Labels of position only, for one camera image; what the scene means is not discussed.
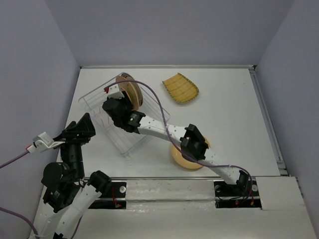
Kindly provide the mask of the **beige floral square plate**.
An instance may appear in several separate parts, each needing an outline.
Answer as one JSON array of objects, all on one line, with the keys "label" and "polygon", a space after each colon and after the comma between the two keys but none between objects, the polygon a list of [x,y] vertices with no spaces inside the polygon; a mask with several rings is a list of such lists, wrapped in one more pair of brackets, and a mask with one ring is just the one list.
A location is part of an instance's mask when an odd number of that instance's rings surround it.
[{"label": "beige floral square plate", "polygon": [[139,107],[143,104],[143,94],[130,75],[123,73],[116,77],[116,83],[118,84],[121,91],[125,92],[128,99],[131,102],[132,109],[137,111]]}]

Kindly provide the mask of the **orange round plate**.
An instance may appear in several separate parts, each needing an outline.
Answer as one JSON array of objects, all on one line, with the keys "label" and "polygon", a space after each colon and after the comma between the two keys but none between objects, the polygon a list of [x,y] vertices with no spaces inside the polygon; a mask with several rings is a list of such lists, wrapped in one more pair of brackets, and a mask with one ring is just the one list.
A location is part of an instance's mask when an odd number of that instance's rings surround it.
[{"label": "orange round plate", "polygon": [[125,90],[123,87],[121,87],[122,93],[125,96],[125,98],[127,99],[127,102],[130,102],[130,104],[132,105],[132,100],[131,97],[129,95],[129,93],[127,92],[127,90]]}]

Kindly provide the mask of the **green rimmed white plate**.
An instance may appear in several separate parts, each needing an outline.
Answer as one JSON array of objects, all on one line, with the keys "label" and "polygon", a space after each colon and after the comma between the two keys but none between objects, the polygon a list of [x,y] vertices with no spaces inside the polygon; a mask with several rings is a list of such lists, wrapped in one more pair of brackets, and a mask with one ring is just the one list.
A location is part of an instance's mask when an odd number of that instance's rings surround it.
[{"label": "green rimmed white plate", "polygon": [[[135,81],[135,79],[127,73],[122,73],[121,77],[125,78],[126,80]],[[134,82],[128,82],[127,84],[125,84],[124,89],[128,91],[130,97],[132,97],[133,93],[135,93],[137,101],[139,102],[139,107],[141,107],[143,104],[143,94],[138,84]]]}]

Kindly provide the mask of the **yellow bamboo pattern plate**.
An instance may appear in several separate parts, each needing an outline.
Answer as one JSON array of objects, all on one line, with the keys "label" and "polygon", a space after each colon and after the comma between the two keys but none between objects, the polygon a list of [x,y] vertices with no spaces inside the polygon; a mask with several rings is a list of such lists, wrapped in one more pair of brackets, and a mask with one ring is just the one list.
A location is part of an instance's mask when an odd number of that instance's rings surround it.
[{"label": "yellow bamboo pattern plate", "polygon": [[191,102],[199,95],[198,87],[181,73],[177,73],[162,83],[171,98],[179,104]]}]

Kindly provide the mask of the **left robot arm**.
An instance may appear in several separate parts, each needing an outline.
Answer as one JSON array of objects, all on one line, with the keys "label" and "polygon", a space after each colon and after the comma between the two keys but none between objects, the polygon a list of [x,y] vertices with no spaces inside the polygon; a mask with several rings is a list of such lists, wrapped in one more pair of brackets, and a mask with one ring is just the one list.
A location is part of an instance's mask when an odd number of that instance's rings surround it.
[{"label": "left robot arm", "polygon": [[78,121],[72,121],[60,135],[50,137],[46,132],[33,139],[29,152],[59,149],[61,162],[46,165],[41,179],[46,188],[42,209],[34,221],[31,239],[68,239],[71,230],[99,197],[109,194],[111,178],[98,170],[84,179],[82,146],[95,136],[95,127],[88,113]]}]

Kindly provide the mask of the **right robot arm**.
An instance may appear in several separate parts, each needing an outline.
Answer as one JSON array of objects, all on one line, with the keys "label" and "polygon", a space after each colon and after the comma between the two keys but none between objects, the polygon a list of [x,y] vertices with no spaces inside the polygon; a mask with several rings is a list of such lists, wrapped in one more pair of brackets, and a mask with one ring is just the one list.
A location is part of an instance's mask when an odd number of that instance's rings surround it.
[{"label": "right robot arm", "polygon": [[236,165],[226,164],[206,143],[199,129],[189,124],[187,127],[158,121],[142,112],[134,111],[128,100],[108,98],[102,105],[103,110],[113,120],[116,127],[129,133],[151,135],[167,140],[188,162],[207,167],[219,175],[234,195],[246,190],[252,191],[252,178],[249,172]]}]

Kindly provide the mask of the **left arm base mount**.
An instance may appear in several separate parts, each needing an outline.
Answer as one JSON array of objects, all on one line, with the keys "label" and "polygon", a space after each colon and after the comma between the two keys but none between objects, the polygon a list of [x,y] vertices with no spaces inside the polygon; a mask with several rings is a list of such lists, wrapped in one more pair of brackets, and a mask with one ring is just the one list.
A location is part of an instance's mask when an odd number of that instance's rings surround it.
[{"label": "left arm base mount", "polygon": [[127,182],[115,180],[112,181],[109,191],[103,193],[89,207],[89,209],[106,209],[106,210],[121,210],[125,209]]}]

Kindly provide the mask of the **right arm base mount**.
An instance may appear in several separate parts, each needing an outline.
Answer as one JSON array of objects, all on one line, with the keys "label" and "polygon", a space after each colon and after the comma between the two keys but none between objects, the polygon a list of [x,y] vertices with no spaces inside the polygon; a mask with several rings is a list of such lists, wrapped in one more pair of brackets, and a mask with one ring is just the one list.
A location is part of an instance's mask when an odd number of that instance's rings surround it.
[{"label": "right arm base mount", "polygon": [[214,181],[214,193],[217,209],[262,208],[259,189],[256,180],[244,191],[228,185],[224,181]]}]

